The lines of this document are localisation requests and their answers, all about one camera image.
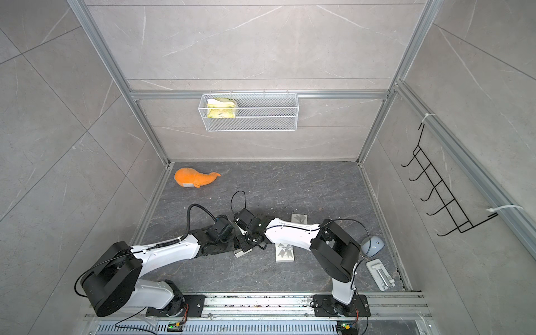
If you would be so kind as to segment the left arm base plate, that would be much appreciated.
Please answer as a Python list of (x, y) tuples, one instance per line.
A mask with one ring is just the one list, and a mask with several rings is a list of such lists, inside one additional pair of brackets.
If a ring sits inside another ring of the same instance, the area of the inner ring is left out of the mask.
[(205, 295), (184, 295), (174, 297), (163, 309), (149, 307), (146, 312), (147, 317), (174, 318), (187, 317), (199, 318), (205, 305)]

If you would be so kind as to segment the white zip tie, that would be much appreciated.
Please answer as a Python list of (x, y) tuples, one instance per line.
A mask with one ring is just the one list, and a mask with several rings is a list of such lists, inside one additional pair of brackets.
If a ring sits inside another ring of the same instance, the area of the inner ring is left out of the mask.
[(495, 212), (498, 212), (498, 211), (501, 211), (501, 210), (504, 210), (504, 209), (524, 210), (524, 208), (522, 206), (519, 206), (519, 205), (502, 205), (502, 206), (499, 206), (499, 207), (487, 208), (486, 211), (490, 212), (490, 213), (495, 213)]

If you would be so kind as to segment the yellow sponge in basket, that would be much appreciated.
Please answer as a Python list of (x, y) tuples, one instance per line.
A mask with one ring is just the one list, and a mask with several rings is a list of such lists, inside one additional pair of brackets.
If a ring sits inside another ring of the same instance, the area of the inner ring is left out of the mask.
[(238, 104), (234, 100), (217, 98), (207, 100), (207, 118), (210, 119), (234, 119), (238, 110)]

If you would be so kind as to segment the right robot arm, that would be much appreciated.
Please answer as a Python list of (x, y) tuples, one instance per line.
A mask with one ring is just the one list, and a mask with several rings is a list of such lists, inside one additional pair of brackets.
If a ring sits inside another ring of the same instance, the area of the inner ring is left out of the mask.
[(357, 269), (377, 244), (368, 235), (368, 241), (359, 244), (338, 222), (326, 219), (321, 224), (301, 224), (280, 218), (255, 215), (243, 209), (234, 215), (234, 222), (244, 233), (238, 240), (248, 247), (265, 248), (268, 244), (287, 244), (310, 251), (332, 279), (330, 298), (314, 299), (314, 307), (327, 315), (357, 315), (355, 300), (364, 306), (356, 293)]

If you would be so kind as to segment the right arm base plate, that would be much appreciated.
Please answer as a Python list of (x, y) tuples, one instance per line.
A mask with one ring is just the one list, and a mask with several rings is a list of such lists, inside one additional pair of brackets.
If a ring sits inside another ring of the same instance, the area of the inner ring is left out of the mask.
[(365, 295), (354, 294), (350, 304), (336, 301), (331, 295), (314, 295), (309, 306), (315, 317), (370, 317), (371, 311)]

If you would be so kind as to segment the black wall hook rack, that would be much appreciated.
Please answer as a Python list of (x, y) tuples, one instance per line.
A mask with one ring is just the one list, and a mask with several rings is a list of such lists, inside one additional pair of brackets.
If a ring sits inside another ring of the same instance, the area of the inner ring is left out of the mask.
[(422, 138), (424, 136), (424, 128), (424, 124), (418, 126), (417, 130), (419, 131), (419, 137), (411, 152), (410, 160), (407, 163), (401, 164), (401, 167), (410, 168), (415, 166), (416, 168), (419, 168), (419, 174), (416, 177), (408, 178), (410, 182), (420, 181), (423, 178), (428, 181), (428, 184), (430, 185), (429, 193), (426, 197), (420, 198), (421, 202), (428, 202), (431, 199), (439, 200), (440, 204), (438, 208), (434, 212), (427, 212), (426, 216), (433, 217), (437, 216), (439, 213), (445, 212), (448, 215), (448, 219), (453, 224), (452, 229), (444, 233), (436, 233), (436, 235), (438, 237), (446, 237), (452, 233), (467, 233), (468, 231), (497, 218), (498, 214), (495, 212), (492, 212), (484, 220), (477, 223), (469, 218), (468, 214), (452, 192), (450, 186), (421, 146)]

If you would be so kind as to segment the white rectangular holder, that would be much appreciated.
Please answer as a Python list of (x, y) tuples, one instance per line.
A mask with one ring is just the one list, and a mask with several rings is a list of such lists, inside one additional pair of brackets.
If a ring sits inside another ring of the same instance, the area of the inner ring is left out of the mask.
[(380, 291), (384, 292), (395, 287), (395, 280), (388, 273), (381, 260), (371, 260), (366, 263), (366, 266)]

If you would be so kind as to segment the orange plush whale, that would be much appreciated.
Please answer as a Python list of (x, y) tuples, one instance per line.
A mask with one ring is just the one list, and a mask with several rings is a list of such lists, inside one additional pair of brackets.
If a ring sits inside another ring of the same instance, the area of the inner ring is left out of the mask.
[(183, 167), (174, 174), (174, 180), (184, 188), (200, 188), (216, 181), (221, 175), (216, 172), (209, 174), (199, 173), (197, 170), (189, 167)]

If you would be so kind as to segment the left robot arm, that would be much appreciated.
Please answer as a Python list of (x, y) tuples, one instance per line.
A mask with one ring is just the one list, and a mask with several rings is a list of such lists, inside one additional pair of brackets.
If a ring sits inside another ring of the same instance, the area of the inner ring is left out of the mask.
[(209, 217), (212, 225), (188, 228), (171, 240), (137, 246), (114, 243), (75, 281), (75, 293), (87, 298), (99, 317), (124, 307), (142, 307), (150, 315), (168, 317), (185, 312), (184, 295), (172, 280), (150, 281), (144, 276), (179, 261), (233, 251), (233, 224), (227, 216)]

